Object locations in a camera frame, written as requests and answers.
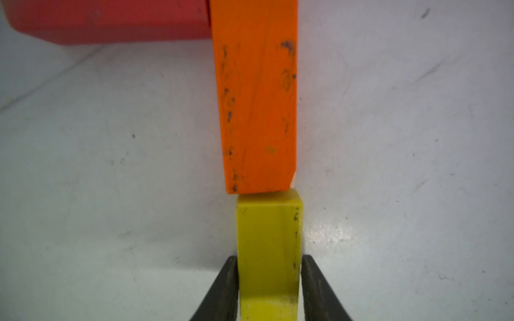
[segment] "red block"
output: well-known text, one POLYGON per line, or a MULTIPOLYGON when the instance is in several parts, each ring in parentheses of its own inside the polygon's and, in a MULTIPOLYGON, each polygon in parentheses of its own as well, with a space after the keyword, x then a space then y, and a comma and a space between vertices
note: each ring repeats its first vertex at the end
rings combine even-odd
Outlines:
POLYGON ((207 0, 1 0, 15 30, 62 45, 202 39, 207 0))

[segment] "white table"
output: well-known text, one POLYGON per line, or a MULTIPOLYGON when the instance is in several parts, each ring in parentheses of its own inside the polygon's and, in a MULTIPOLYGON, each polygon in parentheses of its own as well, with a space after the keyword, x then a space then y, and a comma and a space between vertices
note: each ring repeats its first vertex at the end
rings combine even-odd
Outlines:
MULTIPOLYGON (((514 2, 299 21, 305 253, 355 321, 513 320, 514 2)), ((1 18, 1 320, 189 319, 235 253, 215 86, 209 40, 61 47, 1 18)))

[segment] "orange wooden block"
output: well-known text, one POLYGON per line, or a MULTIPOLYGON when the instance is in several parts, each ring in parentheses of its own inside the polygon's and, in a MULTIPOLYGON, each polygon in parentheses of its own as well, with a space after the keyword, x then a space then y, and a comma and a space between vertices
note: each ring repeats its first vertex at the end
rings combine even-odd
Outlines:
POLYGON ((210 8, 227 193, 288 190, 298 0, 211 0, 210 8))

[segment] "yellow block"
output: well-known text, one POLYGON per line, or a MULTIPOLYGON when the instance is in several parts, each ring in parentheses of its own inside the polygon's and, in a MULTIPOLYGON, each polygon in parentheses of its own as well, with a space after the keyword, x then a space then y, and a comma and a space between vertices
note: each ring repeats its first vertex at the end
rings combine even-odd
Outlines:
POLYGON ((303 204, 296 190, 237 200, 242 321, 296 321, 303 204))

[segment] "wooden block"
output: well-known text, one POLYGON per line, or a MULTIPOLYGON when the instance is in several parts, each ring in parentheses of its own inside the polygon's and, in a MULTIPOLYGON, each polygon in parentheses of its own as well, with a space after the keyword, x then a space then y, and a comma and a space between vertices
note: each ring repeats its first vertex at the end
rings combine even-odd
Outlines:
POLYGON ((0 0, 13 29, 57 44, 209 38, 206 0, 0 0))
POLYGON ((239 196, 241 320, 296 321, 302 219, 303 204, 296 190, 239 196))
POLYGON ((225 184, 286 191, 296 172, 298 0, 211 0, 225 184))

